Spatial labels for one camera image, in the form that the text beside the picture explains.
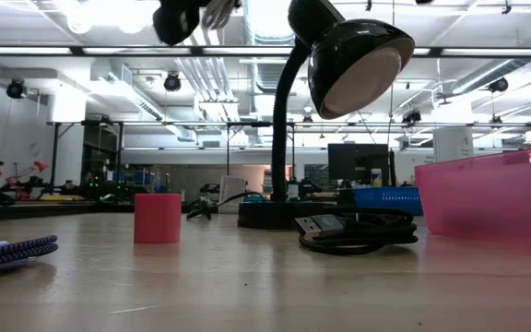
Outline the pink plastic bin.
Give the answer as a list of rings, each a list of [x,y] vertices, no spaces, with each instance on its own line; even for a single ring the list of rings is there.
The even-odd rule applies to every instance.
[[[531,246],[531,149],[415,168],[428,230]]]

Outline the black gooseneck desk lamp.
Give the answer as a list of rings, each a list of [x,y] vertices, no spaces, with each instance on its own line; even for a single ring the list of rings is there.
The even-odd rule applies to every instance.
[[[414,39],[401,29],[376,19],[346,19],[330,0],[291,0],[288,22],[295,43],[277,83],[273,108],[273,192],[267,201],[240,203],[237,224],[242,228],[289,230],[296,218],[326,211],[324,203],[287,199],[288,97],[301,66],[308,66],[317,113],[331,120],[381,97],[416,48]]]

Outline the white printed box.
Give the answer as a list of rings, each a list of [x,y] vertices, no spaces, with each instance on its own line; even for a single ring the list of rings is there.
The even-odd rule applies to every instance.
[[[239,177],[223,175],[220,178],[219,185],[218,212],[220,214],[237,213],[242,200],[240,198],[230,200],[230,198],[245,192],[246,180]]]

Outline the red background object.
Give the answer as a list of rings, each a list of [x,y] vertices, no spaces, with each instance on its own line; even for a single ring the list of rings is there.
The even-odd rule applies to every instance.
[[[6,178],[6,182],[0,187],[0,192],[14,192],[17,196],[29,196],[34,188],[46,186],[43,173],[48,168],[46,163],[35,160],[28,168],[21,170],[15,162],[14,171]]]

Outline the black computer monitor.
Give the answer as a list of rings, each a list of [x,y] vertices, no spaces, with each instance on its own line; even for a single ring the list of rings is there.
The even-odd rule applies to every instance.
[[[385,144],[329,144],[327,146],[330,180],[372,183],[372,169],[380,169],[382,186],[390,184],[389,149]]]

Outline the small blue plastic basket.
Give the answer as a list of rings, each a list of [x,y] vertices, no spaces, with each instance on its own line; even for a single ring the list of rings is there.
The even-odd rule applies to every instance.
[[[414,216],[423,215],[417,187],[356,188],[353,194],[359,208],[394,208]]]

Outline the white background cabinet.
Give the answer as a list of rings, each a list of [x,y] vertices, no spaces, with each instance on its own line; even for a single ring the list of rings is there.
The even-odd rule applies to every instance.
[[[470,127],[442,127],[433,131],[433,152],[436,162],[461,160],[474,154]]]

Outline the black overhead frame bar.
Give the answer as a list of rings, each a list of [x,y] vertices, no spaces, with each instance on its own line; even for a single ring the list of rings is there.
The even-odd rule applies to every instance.
[[[1,45],[0,56],[77,56],[77,57],[284,57],[289,55],[289,46],[124,46],[84,47]],[[413,55],[419,58],[528,58],[531,48],[463,48],[463,47],[418,47]]]

